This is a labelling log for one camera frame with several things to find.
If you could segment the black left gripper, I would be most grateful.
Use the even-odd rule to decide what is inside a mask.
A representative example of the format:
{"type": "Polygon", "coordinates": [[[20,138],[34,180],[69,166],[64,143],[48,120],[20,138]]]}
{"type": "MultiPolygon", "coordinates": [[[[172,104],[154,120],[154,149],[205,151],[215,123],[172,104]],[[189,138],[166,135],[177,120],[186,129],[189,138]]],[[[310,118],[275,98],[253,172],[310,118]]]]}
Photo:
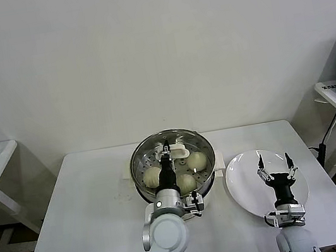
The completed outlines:
{"type": "Polygon", "coordinates": [[[173,171],[172,164],[163,165],[164,162],[172,162],[171,148],[167,139],[165,139],[163,151],[159,157],[160,165],[162,166],[159,174],[159,190],[179,189],[176,184],[176,173],[173,171]]]}

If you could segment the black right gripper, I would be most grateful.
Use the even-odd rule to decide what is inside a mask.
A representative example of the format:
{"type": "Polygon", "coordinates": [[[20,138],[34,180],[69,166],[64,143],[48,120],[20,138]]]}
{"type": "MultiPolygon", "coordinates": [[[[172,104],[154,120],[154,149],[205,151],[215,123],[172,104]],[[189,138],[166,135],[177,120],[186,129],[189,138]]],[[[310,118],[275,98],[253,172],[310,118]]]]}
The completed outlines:
{"type": "Polygon", "coordinates": [[[273,188],[276,196],[276,201],[274,203],[275,208],[279,207],[280,205],[298,204],[291,191],[291,186],[294,185],[296,180],[296,172],[298,167],[295,166],[288,153],[285,153],[284,155],[287,167],[289,168],[289,173],[277,172],[270,174],[265,169],[263,158],[261,154],[259,154],[257,174],[268,187],[273,188]]]}

